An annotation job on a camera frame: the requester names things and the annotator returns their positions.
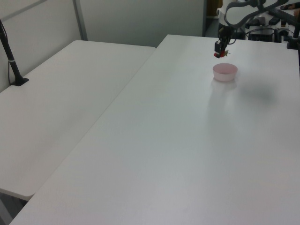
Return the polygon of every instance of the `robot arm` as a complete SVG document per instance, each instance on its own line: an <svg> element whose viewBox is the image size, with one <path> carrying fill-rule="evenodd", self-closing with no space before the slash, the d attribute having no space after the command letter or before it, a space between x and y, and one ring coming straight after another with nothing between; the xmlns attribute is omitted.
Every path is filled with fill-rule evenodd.
<svg viewBox="0 0 300 225"><path fill-rule="evenodd" d="M248 19L271 8L286 4L296 3L299 0L223 0L222 8L217 10L219 17L219 40L215 43L215 57L225 56L225 49L229 44L235 29L244 25Z"/></svg>

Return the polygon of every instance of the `table surface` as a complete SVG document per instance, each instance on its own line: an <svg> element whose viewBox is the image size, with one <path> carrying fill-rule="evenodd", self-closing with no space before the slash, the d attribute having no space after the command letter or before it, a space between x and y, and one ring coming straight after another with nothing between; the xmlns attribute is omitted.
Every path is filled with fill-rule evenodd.
<svg viewBox="0 0 300 225"><path fill-rule="evenodd" d="M74 41L4 90L0 192L30 199L154 50Z"/></svg>
<svg viewBox="0 0 300 225"><path fill-rule="evenodd" d="M299 225L298 52L215 41L168 35L11 225Z"/></svg>

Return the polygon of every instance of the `equipment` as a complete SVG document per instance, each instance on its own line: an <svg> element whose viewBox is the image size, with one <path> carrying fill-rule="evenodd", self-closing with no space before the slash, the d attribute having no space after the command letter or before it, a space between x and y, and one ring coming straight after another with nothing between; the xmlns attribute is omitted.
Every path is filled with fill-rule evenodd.
<svg viewBox="0 0 300 225"><path fill-rule="evenodd" d="M11 66L11 68L12 68L14 74L15 74L15 82L13 82L12 85L21 86L24 83L26 83L29 79L24 78L20 75L20 72L19 72L18 66L15 62L13 53L10 50L10 47L9 47L9 44L8 44L8 37L6 35L5 29L4 29L4 26L1 22L1 20L0 20L0 39L1 39L2 45L4 47L5 53L7 55L8 62L9 62L10 66Z"/></svg>
<svg viewBox="0 0 300 225"><path fill-rule="evenodd" d="M235 30L244 25L250 18L271 10L283 4L295 3L299 0L248 0L239 2L233 0L223 0L223 5L217 10L219 17L219 40L215 43L215 56L217 58L225 56L227 45L233 37Z"/></svg>

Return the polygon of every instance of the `gray wall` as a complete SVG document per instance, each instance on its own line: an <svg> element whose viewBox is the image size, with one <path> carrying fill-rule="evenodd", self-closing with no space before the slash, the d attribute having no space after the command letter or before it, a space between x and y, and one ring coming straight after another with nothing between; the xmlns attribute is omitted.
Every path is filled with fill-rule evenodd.
<svg viewBox="0 0 300 225"><path fill-rule="evenodd" d="M202 36L204 0L77 0L87 39L157 47L167 34Z"/></svg>
<svg viewBox="0 0 300 225"><path fill-rule="evenodd" d="M72 0L47 0L3 21L3 25L21 75L81 39ZM8 60L0 45L0 92L8 87L7 74Z"/></svg>

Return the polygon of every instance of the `bowl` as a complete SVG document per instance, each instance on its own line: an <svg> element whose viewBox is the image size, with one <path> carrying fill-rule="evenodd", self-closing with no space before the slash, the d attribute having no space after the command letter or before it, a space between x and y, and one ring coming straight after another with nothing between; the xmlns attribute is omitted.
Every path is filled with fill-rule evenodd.
<svg viewBox="0 0 300 225"><path fill-rule="evenodd" d="M219 63L212 68L214 78L218 81L232 81L238 71L238 68L230 63Z"/></svg>

